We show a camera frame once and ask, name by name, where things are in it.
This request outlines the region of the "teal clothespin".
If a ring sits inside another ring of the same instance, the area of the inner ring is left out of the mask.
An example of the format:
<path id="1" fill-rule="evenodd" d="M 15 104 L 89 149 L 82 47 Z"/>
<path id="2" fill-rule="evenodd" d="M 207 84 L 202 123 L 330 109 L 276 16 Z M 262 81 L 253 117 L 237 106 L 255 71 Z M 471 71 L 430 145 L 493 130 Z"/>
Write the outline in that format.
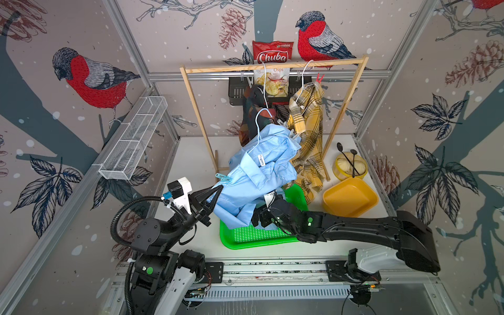
<path id="1" fill-rule="evenodd" d="M 231 177 L 224 175 L 224 174 L 221 174 L 221 173 L 216 173 L 215 178 L 219 182 L 231 182 L 232 181 Z"/>

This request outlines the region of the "light blue long-sleeve shirt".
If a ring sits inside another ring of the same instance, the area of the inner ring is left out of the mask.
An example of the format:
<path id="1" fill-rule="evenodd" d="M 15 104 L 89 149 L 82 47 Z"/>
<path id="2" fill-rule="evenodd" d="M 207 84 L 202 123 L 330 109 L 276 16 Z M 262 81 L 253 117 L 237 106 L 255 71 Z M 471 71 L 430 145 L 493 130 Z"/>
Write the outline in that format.
<path id="1" fill-rule="evenodd" d="M 214 213 L 229 229 L 248 227 L 256 205 L 264 195 L 297 178 L 291 160 L 301 149 L 300 136 L 270 124 L 229 161 L 228 181 L 223 186 Z"/>

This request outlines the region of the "white wire hanger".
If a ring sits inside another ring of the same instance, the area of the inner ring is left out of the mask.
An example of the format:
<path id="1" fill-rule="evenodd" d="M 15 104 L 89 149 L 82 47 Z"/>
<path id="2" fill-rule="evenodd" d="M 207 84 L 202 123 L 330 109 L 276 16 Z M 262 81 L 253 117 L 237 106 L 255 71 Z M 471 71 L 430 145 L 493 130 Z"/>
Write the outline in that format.
<path id="1" fill-rule="evenodd" d="M 261 131 L 269 124 L 274 124 L 276 121 L 276 111 L 273 108 L 262 108 L 260 109 L 253 119 L 252 129 L 250 131 L 250 136 L 252 142 L 255 144 L 256 148 L 262 140 Z"/>

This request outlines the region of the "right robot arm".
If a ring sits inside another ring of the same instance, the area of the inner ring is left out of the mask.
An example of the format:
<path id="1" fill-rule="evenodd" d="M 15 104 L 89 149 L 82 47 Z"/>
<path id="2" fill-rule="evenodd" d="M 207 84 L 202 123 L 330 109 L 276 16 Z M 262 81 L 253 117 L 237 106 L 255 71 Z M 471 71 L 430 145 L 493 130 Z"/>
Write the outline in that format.
<path id="1" fill-rule="evenodd" d="M 326 268 L 332 282 L 379 282 L 380 270 L 401 266 L 431 274 L 440 271 L 432 230 L 407 211 L 377 219 L 339 217 L 301 211 L 275 198 L 270 205 L 253 212 L 251 223 L 263 228 L 273 225 L 308 244 L 348 240 L 378 245 L 378 249 L 351 249 L 346 261 L 329 262 Z"/>

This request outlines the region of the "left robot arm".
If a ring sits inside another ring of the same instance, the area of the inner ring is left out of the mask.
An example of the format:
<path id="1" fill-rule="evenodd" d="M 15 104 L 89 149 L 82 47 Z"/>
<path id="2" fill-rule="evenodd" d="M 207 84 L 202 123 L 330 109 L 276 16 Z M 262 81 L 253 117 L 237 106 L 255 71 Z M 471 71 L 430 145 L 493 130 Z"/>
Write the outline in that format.
<path id="1" fill-rule="evenodd" d="M 208 227 L 218 197 L 219 185 L 193 192 L 182 180 L 168 184 L 162 196 L 145 196 L 126 203 L 114 216 L 112 239 L 132 250 L 125 276 L 124 298 L 127 314 L 176 314 L 180 305 L 196 308 L 203 303 L 211 286 L 223 280 L 223 263 L 206 262 L 205 256 L 187 249 L 175 253 L 175 245 L 186 245 L 182 237 L 196 232 L 197 225 Z M 119 235 L 123 214 L 137 203 L 160 202 L 173 212 L 169 220 L 144 219 L 131 240 Z"/>

